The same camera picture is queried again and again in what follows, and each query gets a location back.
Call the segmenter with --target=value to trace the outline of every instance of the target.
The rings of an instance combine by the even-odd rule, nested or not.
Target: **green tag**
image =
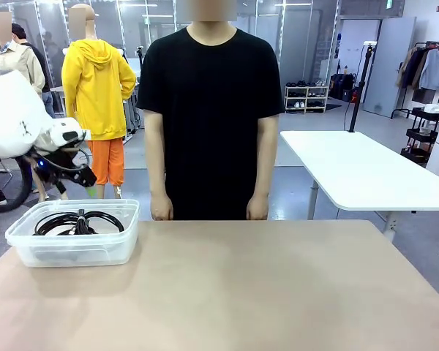
[[[94,186],[86,188],[86,192],[88,193],[89,197],[96,198],[96,188]]]

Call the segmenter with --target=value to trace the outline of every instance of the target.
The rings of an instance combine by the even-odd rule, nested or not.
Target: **wooden table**
[[[129,263],[0,259],[0,351],[436,351],[439,295],[369,222],[145,222]]]

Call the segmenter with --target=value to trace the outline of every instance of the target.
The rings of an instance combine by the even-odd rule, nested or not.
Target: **table leg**
[[[307,220],[312,221],[314,219],[315,213],[315,203],[317,201],[317,193],[319,191],[319,184],[314,180],[312,186],[310,188],[310,197],[309,197],[309,209],[307,210]]]
[[[383,228],[383,234],[392,243],[394,241],[395,232],[397,231],[397,216],[396,211],[389,211],[387,215],[386,226]]]

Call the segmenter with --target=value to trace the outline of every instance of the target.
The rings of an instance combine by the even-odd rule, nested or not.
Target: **black pole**
[[[369,68],[369,61],[372,56],[372,46],[367,48],[366,61],[364,62],[363,74],[361,76],[361,81],[359,82],[358,93],[356,94],[356,103],[354,105],[353,117],[351,119],[350,133],[354,133],[354,125],[356,124],[356,118],[358,117],[359,105],[361,104],[361,95],[363,94],[364,84],[366,83],[364,79],[366,78],[367,69]]]

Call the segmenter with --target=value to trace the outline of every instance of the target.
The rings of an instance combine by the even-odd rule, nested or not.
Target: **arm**
[[[145,121],[145,152],[152,195],[166,195],[164,184],[164,131],[160,113],[143,110]]]
[[[122,99],[127,100],[132,95],[133,89],[135,89],[137,77],[122,55],[119,52],[117,54],[119,55],[119,80],[122,85]]]
[[[137,107],[145,119],[145,151],[151,193],[151,216],[155,221],[173,219],[173,204],[165,187],[165,144],[162,112],[165,109],[165,82],[158,41],[151,44],[142,66]]]
[[[255,111],[258,120],[257,178],[252,199],[247,206],[247,219],[263,220],[269,215],[269,193],[275,166],[278,141],[278,115],[285,112],[277,57],[270,45],[265,44],[258,62],[258,76],[262,89],[258,93]]]
[[[257,180],[254,196],[268,197],[278,145],[278,116],[258,120]]]
[[[75,117],[76,88],[83,71],[83,62],[72,46],[69,47],[61,68],[61,82],[65,94],[67,117]]]
[[[166,194],[164,178],[164,131],[162,115],[143,110],[145,119],[145,152],[151,193],[151,216],[155,221],[172,220],[173,204]]]
[[[42,88],[45,84],[45,76],[42,71],[41,64],[37,59],[36,55],[31,48],[25,50],[26,66],[28,67],[29,77],[31,77],[31,84],[34,90],[40,95],[42,93]]]

